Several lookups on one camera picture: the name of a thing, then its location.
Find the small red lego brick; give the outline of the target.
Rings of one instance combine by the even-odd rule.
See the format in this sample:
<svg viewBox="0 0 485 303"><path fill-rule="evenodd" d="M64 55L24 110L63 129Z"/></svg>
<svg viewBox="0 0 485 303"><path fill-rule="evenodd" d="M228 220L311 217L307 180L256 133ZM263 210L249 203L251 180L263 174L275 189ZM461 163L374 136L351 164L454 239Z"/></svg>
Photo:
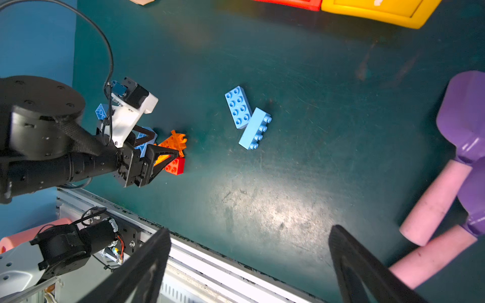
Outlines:
<svg viewBox="0 0 485 303"><path fill-rule="evenodd" d="M177 157L165 167L165 171L172 175L182 175L184 173L185 162L186 159L184 157Z"/></svg>

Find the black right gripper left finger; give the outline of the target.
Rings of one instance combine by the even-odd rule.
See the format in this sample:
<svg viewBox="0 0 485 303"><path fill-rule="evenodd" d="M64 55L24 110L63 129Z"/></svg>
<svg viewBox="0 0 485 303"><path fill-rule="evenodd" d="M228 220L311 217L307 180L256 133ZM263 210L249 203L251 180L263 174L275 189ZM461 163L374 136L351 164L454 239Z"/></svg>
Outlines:
<svg viewBox="0 0 485 303"><path fill-rule="evenodd" d="M170 231L159 229L80 302L157 302L170 250Z"/></svg>

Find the light blue lego brick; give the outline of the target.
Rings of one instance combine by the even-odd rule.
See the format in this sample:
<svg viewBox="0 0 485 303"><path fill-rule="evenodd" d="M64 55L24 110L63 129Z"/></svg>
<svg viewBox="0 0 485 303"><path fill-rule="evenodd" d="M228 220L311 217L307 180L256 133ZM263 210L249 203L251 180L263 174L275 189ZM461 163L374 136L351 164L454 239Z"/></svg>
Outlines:
<svg viewBox="0 0 485 303"><path fill-rule="evenodd" d="M242 87L237 86L225 94L226 102L231 111L234 125L237 129L244 129L250 122L252 110Z"/></svg>

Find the long orange lego piece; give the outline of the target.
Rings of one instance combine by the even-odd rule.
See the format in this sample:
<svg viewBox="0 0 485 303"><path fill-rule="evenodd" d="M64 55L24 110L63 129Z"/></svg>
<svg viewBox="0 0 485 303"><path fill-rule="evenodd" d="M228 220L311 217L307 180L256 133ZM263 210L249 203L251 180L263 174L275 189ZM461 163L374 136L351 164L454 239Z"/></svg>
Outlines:
<svg viewBox="0 0 485 303"><path fill-rule="evenodd" d="M186 149L187 138L185 134L177 133L175 130L171 131L171 136L165 141L158 144L158 146L177 150L179 152L178 157L184 157L183 150Z"/></svg>

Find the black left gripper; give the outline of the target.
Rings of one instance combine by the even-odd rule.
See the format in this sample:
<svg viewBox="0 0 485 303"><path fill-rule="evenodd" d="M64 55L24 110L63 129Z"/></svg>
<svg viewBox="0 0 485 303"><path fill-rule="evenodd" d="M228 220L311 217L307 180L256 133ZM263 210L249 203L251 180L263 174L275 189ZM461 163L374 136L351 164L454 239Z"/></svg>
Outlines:
<svg viewBox="0 0 485 303"><path fill-rule="evenodd" d="M135 126L130 133L130 145L124 145L118 153L118 168L115 179L127 188L135 185L139 188L152 182L164 168L179 157L179 152L164 148L155 143L157 133L152 128ZM138 146L147 146L145 157L141 158Z"/></svg>

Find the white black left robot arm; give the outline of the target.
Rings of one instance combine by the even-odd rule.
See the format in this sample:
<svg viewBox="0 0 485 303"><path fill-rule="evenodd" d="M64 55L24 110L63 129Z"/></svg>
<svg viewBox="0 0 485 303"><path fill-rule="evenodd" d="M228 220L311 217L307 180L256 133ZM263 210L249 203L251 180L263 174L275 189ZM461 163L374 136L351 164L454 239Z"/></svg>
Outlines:
<svg viewBox="0 0 485 303"><path fill-rule="evenodd" d="M81 127L84 98L42 77L1 80L1 203L16 196L114 173L123 186L150 184L179 156L150 144L138 126L157 98L129 78L107 83L105 118L94 135ZM84 266L107 248L128 240L102 209L40 229L33 239L1 254L1 301Z"/></svg>

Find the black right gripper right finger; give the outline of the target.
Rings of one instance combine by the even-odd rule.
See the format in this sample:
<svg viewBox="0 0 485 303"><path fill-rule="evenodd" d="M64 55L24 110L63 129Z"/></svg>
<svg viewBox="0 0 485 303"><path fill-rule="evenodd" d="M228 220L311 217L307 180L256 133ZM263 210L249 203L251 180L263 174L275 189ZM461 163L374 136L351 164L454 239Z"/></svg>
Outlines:
<svg viewBox="0 0 485 303"><path fill-rule="evenodd" d="M403 284L341 225L331 228L328 245L343 302L425 302Z"/></svg>

